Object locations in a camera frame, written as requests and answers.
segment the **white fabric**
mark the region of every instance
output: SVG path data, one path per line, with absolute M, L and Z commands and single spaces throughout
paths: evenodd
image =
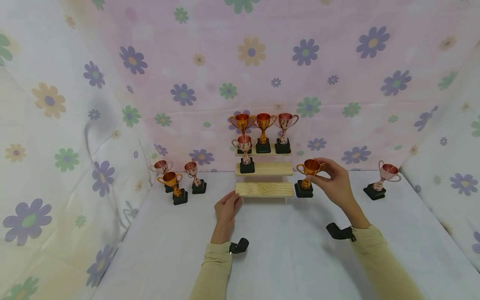
M 365 214 L 426 299 L 478 299 L 480 275 L 406 180 L 386 182 L 387 197 L 372 201 L 362 189 L 378 180 L 378 172 L 350 176 Z M 302 177 L 295 172 L 290 180 Z M 188 298 L 215 226 L 213 206 L 236 181 L 234 173 L 223 172 L 200 178 L 208 182 L 207 193 L 190 193 L 179 206 L 163 186 L 150 190 L 93 300 Z M 191 190 L 190 180 L 180 185 Z M 287 205 L 245 200 L 232 241 L 245 237 L 250 246 L 234 257 L 227 300 L 374 299 L 348 242 L 326 231 L 331 222 L 349 225 L 316 187 L 313 198 L 293 198 Z

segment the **gold trophy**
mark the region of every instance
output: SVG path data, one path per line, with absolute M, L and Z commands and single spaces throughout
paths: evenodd
M 279 114 L 276 120 L 278 122 L 275 122 L 275 125 L 280 127 L 280 129 L 282 130 L 282 136 L 280 136 L 280 138 L 276 140 L 275 150 L 277 154 L 291 153 L 292 150 L 290 148 L 290 141 L 285 136 L 285 132 L 287 131 L 288 128 L 292 127 L 293 125 L 295 125 L 295 123 L 298 122 L 299 117 L 298 115 L 292 115 L 284 112 Z
M 270 140 L 265 135 L 265 130 L 272 126 L 276 121 L 276 116 L 270 116 L 266 113 L 261 113 L 256 116 L 251 116 L 252 124 L 260 128 L 262 134 L 258 140 L 256 151 L 257 153 L 270 153 L 272 149 L 270 148 Z

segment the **wooden shelf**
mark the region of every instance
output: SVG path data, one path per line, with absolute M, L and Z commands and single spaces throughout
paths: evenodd
M 289 162 L 255 163 L 255 172 L 240 173 L 240 163 L 237 163 L 235 174 L 238 176 L 292 176 L 293 168 Z
M 245 198 L 290 198 L 294 195 L 290 182 L 237 182 L 235 191 Z

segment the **yellow flower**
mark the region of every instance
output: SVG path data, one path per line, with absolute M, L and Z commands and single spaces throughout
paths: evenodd
M 195 56 L 193 57 L 193 62 L 197 66 L 203 66 L 205 63 L 205 57 L 203 57 L 201 54 L 195 54 Z
M 41 82 L 38 84 L 40 87 L 39 90 L 36 88 L 32 89 L 32 94 L 37 97 L 35 101 L 35 105 L 38 108 L 44 108 L 45 111 L 43 112 L 47 117 L 51 118 L 54 116 L 57 119 L 60 119 L 60 112 L 65 112 L 65 106 L 63 106 L 63 102 L 65 102 L 65 97 L 59 95 L 59 91 L 56 87 L 51 86 L 50 89 L 48 86 Z
M 245 65 L 251 66 L 252 63 L 254 66 L 259 66 L 261 60 L 265 60 L 267 57 L 265 53 L 265 45 L 259 44 L 257 37 L 254 37 L 251 41 L 249 38 L 243 39 L 243 45 L 238 46 L 238 51 L 240 52 L 239 60 L 245 61 Z
M 22 148 L 20 144 L 11 144 L 10 148 L 5 149 L 7 155 L 5 155 L 6 159 L 9 159 L 11 162 L 22 161 L 24 157 L 27 155 L 25 154 L 25 148 Z

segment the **copper trophy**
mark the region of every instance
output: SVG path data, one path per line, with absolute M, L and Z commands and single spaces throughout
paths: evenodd
M 384 188 L 384 181 L 390 182 L 399 182 L 402 180 L 398 174 L 398 168 L 394 165 L 386 164 L 383 160 L 378 162 L 378 169 L 380 171 L 380 180 L 369 184 L 363 191 L 370 197 L 372 200 L 378 200 L 385 198 L 386 189 Z

